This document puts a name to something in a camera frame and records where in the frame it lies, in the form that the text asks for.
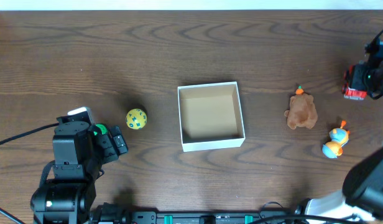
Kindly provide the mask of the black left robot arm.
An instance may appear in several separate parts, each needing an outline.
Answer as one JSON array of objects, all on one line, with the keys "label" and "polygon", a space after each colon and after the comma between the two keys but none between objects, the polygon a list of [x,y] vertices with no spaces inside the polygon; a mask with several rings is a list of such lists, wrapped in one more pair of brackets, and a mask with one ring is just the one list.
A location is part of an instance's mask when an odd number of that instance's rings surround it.
[{"label": "black left robot arm", "polygon": [[96,198],[103,165],[128,152],[119,126],[87,115],[62,116],[52,138],[54,160],[43,169],[30,207],[34,223],[84,223]]}]

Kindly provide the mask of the red toy car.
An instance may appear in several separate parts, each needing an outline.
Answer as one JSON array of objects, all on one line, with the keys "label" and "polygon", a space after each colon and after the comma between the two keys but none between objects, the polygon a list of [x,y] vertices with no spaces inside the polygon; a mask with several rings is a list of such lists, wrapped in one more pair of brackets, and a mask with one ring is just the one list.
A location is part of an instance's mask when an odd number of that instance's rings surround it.
[{"label": "red toy car", "polygon": [[363,84],[365,67],[357,64],[352,65],[344,72],[344,85],[341,89],[344,98],[350,100],[363,100],[367,96],[367,90]]}]

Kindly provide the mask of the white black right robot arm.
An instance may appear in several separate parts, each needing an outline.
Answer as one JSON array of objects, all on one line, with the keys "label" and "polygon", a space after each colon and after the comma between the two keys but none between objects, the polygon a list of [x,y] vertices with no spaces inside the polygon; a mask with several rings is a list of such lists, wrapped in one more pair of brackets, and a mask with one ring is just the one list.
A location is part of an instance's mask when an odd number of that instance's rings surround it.
[{"label": "white black right robot arm", "polygon": [[[365,46],[369,58],[353,65],[344,74],[345,98],[373,100],[383,97],[383,41],[374,38]],[[382,147],[355,165],[343,188],[322,198],[308,199],[295,210],[293,222],[364,223],[383,220]]]}]

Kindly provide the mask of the brown plush bear toy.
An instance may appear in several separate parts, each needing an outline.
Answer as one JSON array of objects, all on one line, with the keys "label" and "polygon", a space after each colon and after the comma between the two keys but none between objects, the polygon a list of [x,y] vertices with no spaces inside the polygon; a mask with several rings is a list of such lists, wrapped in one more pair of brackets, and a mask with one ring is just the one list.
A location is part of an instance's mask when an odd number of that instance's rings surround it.
[{"label": "brown plush bear toy", "polygon": [[299,86],[295,95],[290,97],[289,109],[284,112],[284,116],[290,129],[312,129],[318,120],[314,97]]}]

